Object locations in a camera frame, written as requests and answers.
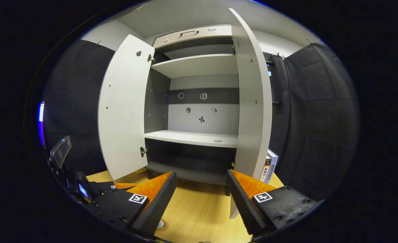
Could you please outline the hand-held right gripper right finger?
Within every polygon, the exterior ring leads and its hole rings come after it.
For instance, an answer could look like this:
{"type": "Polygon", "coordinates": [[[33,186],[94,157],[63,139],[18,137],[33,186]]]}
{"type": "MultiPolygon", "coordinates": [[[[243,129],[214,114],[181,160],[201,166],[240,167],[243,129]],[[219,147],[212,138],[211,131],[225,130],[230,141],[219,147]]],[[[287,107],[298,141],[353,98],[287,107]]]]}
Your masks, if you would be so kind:
{"type": "Polygon", "coordinates": [[[284,230],[320,205],[293,187],[276,188],[232,169],[227,171],[227,187],[252,236],[284,230]]]}

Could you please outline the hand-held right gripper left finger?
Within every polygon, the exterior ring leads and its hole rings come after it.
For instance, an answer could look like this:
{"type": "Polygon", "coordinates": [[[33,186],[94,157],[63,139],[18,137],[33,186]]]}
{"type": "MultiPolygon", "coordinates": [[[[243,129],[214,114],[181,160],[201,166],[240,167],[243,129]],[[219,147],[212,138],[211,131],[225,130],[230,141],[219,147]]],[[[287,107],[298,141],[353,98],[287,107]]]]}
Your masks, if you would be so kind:
{"type": "Polygon", "coordinates": [[[176,184],[176,173],[168,172],[127,191],[106,191],[85,206],[121,231],[153,237],[176,184]]]}

